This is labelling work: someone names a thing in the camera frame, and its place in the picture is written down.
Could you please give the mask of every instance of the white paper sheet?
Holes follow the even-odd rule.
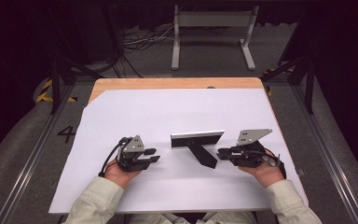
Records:
[[[120,138],[136,134],[161,158],[131,181],[119,213],[267,209],[265,190],[231,162],[211,169],[189,149],[171,149],[171,133],[225,130],[206,147],[217,158],[217,149],[235,146],[244,129],[272,129],[260,143],[281,154],[287,178],[308,204],[263,89],[130,90],[105,91],[85,108],[49,212],[68,213]]]

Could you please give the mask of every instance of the table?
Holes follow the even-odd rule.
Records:
[[[169,140],[172,130],[183,133],[190,129],[224,128],[226,132],[217,145],[206,147],[214,154],[219,147],[234,146],[241,127],[266,126],[273,133],[260,142],[281,154],[288,178],[307,204],[258,78],[99,79],[84,110],[49,212],[68,213],[73,201],[101,169],[117,138],[130,134],[140,134],[145,146],[155,147],[161,158],[129,184],[118,213],[269,209],[265,190],[252,176],[229,161],[219,161],[214,170],[201,166],[189,150],[171,149]]]

